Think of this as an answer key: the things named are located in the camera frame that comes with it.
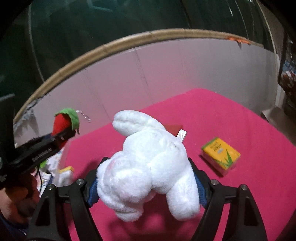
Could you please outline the person's left hand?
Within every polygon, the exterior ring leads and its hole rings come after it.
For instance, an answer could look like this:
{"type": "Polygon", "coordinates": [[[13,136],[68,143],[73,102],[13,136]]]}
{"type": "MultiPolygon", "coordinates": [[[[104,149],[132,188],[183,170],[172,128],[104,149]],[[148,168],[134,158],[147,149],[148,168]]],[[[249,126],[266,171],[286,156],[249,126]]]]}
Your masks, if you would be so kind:
{"type": "Polygon", "coordinates": [[[17,186],[1,190],[1,214],[10,223],[28,223],[38,202],[37,180],[29,173],[17,186]]]}

